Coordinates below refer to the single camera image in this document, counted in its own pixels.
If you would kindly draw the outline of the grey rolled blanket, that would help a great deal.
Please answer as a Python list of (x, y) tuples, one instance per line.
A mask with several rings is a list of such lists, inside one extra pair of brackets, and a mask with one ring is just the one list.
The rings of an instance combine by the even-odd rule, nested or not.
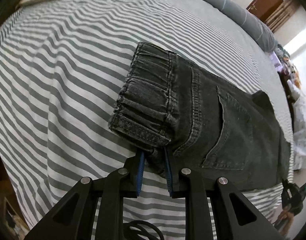
[(278, 45), (272, 31), (256, 16), (232, 0), (203, 0), (238, 24), (265, 53), (273, 52)]

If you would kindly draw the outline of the white patterned cloth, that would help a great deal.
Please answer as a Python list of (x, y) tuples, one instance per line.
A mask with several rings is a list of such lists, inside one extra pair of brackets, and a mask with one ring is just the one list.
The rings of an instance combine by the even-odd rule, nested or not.
[(287, 81), (294, 111), (294, 170), (306, 168), (306, 96), (290, 80)]

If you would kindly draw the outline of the black denim pants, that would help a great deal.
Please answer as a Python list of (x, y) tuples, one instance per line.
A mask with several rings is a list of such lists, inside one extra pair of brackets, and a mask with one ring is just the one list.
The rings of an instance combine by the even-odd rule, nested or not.
[(248, 94), (151, 43), (135, 49), (109, 129), (143, 149), (158, 174), (169, 153), (182, 167), (225, 177), (241, 191), (288, 176), (290, 143), (265, 92)]

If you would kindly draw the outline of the grey white striped bedsheet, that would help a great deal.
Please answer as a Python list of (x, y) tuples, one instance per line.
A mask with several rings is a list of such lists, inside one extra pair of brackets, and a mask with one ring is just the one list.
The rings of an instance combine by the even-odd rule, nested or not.
[[(203, 0), (42, 2), (0, 27), (0, 156), (26, 238), (281, 239), (272, 219), (282, 182), (241, 191), (178, 164), (182, 198), (171, 198), (165, 156), (158, 174), (143, 149), (109, 129), (141, 42), (248, 94), (265, 92), (290, 143), (293, 178), (291, 117), (270, 53), (218, 9)], [(145, 157), (142, 190), (125, 198), (124, 164), (136, 153)]]

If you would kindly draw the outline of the brown wooden door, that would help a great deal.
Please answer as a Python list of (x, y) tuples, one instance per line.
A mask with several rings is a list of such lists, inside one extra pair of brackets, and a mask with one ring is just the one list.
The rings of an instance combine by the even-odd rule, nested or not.
[(248, 12), (265, 22), (283, 3), (283, 0), (253, 0), (247, 7)]

